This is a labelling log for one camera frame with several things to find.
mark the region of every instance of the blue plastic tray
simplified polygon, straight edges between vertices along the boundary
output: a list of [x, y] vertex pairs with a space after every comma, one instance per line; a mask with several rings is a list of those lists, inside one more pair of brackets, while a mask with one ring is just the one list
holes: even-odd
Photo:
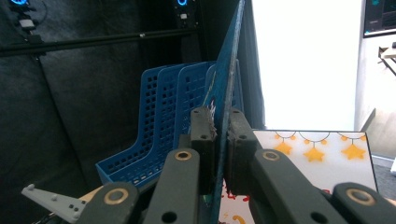
[[[96, 163], [102, 183], [125, 181], [142, 187], [159, 176], [178, 137], [190, 131], [190, 112], [201, 106], [211, 63], [179, 64], [145, 71], [141, 79], [139, 127], [136, 142]], [[233, 105], [242, 109], [237, 66]]]

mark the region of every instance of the yellow star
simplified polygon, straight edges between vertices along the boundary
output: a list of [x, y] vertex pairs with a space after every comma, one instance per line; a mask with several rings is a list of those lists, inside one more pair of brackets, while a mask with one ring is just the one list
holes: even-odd
[[290, 155], [290, 151], [291, 151], [291, 147], [282, 142], [281, 144], [279, 144], [277, 147], [275, 147], [276, 150], [283, 152], [286, 155]]
[[351, 145], [347, 149], [342, 150], [342, 152], [347, 155], [347, 158], [349, 160], [352, 160], [354, 158], [363, 159], [364, 158], [363, 154], [366, 151], [356, 147], [355, 145]]
[[305, 152], [304, 155], [309, 161], [323, 161], [322, 157], [324, 156], [324, 153], [313, 147], [311, 150]]

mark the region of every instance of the blue light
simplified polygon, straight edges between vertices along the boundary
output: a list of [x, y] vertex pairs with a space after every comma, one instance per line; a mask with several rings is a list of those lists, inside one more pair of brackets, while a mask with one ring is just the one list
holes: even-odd
[[182, 7], [187, 5], [187, 0], [177, 0], [178, 4], [181, 5]]
[[16, 4], [16, 5], [25, 5], [27, 0], [11, 0], [12, 3]]

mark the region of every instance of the white wall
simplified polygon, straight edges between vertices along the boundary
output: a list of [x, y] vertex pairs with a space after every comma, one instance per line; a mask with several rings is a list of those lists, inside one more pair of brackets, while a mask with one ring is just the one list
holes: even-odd
[[384, 97], [387, 94], [382, 92], [380, 86], [382, 83], [378, 84], [378, 81], [382, 78], [381, 74], [389, 72], [389, 70], [384, 64], [378, 63], [381, 62], [378, 58], [378, 48], [390, 47], [393, 42], [396, 42], [396, 35], [365, 38], [361, 42], [358, 89], [356, 94], [356, 130], [361, 129], [376, 105], [381, 105], [382, 109], [386, 108], [384, 105], [387, 102], [379, 101], [388, 101], [389, 99]]
[[353, 131], [361, 0], [252, 0], [266, 126]]

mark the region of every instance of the black wall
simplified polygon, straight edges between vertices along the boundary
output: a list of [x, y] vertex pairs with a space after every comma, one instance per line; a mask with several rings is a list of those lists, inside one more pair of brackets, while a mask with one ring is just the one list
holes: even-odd
[[[176, 29], [171, 1], [31, 0], [45, 43]], [[45, 55], [0, 57], [0, 223], [32, 223], [48, 211], [21, 196], [29, 184], [79, 197], [101, 185], [94, 165], [137, 135], [140, 76], [148, 68], [216, 60], [237, 1], [200, 1], [198, 35], [131, 41]], [[25, 44], [17, 13], [0, 2], [0, 51]], [[251, 4], [239, 44], [244, 103], [262, 128]]]

